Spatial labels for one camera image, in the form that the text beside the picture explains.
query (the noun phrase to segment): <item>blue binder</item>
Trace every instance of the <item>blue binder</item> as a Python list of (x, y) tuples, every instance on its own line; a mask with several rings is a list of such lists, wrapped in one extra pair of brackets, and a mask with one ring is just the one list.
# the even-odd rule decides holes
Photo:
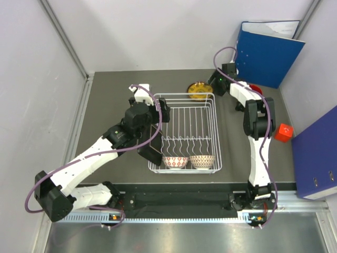
[(292, 140), (298, 195), (337, 193), (337, 106)]
[[(293, 28), (295, 32), (299, 21), (282, 22), (287, 22), (287, 24), (296, 22), (296, 27)], [(275, 32), (269, 26), (273, 23), (282, 25), (282, 22), (243, 22), (241, 24), (236, 46), (238, 55), (235, 61), (239, 70), (239, 78), (249, 83), (276, 89), (280, 86), (305, 44), (302, 41), (292, 40), (293, 34), (287, 35), (290, 38), (283, 35), (281, 35), (283, 37), (276, 37), (282, 31), (286, 31), (286, 25), (284, 30), (279, 28), (280, 33)], [(257, 25), (253, 27), (253, 32), (249, 32), (247, 28), (243, 29), (245, 23)]]

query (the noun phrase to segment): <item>red cube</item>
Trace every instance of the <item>red cube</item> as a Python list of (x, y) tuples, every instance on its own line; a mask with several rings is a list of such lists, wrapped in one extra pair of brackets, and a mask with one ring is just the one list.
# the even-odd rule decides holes
[(293, 136), (293, 131), (294, 128), (292, 126), (281, 123), (274, 138), (282, 142), (287, 142), (291, 139), (291, 136)]

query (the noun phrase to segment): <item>wire rack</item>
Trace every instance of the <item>wire rack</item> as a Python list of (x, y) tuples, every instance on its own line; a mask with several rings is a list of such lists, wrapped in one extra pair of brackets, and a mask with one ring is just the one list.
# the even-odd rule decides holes
[[(191, 99), (189, 95), (204, 94), (207, 99)], [(162, 124), (163, 157), (190, 157), (214, 155), (215, 162), (208, 170), (196, 169), (188, 161), (181, 169), (148, 162), (155, 173), (215, 173), (222, 168), (219, 131), (217, 128), (215, 97), (213, 93), (158, 93), (171, 108), (169, 123)]]

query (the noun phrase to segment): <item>bowl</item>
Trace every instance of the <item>bowl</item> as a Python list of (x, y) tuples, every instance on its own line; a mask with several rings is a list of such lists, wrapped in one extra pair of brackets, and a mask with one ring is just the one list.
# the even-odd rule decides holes
[(189, 161), (188, 157), (163, 157), (164, 164), (170, 169), (182, 169)]
[(191, 164), (198, 170), (208, 170), (215, 161), (214, 155), (193, 155), (190, 157)]

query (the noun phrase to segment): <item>yellow plate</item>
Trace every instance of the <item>yellow plate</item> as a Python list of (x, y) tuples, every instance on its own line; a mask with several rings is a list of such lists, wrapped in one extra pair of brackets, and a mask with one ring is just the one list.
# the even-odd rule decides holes
[[(187, 92), (188, 93), (212, 93), (213, 92), (213, 88), (205, 83), (205, 82), (195, 82), (195, 83), (192, 83), (188, 88), (187, 88)], [(205, 94), (192, 94), (190, 95), (190, 98), (192, 99), (206, 99), (206, 96)]]

